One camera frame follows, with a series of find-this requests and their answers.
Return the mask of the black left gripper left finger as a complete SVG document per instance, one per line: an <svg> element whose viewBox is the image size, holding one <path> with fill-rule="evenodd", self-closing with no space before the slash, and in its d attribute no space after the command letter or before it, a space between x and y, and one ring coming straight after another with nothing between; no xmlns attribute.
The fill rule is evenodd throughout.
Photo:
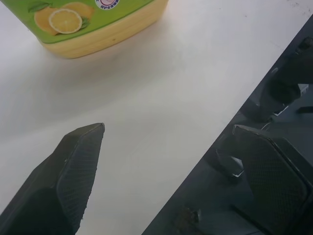
<svg viewBox="0 0 313 235"><path fill-rule="evenodd" d="M0 235L75 235L97 171L105 125L67 133L0 214Z"/></svg>

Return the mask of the yellow lemon detergent bottle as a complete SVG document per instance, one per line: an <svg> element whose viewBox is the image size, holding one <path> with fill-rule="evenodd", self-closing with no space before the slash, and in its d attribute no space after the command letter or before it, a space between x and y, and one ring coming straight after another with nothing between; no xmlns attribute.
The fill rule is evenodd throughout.
<svg viewBox="0 0 313 235"><path fill-rule="evenodd" d="M67 59L83 57L114 46L150 27L163 15L169 0L153 0L110 25L69 40L46 44L48 51Z"/></svg>

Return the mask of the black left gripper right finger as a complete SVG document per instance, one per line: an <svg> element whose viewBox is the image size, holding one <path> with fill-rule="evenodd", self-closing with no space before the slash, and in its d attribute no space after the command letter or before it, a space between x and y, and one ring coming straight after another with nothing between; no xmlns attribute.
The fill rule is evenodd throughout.
<svg viewBox="0 0 313 235"><path fill-rule="evenodd" d="M287 139L279 130L235 125L234 139L252 192L234 205L266 235L313 235L313 144L303 134Z"/></svg>

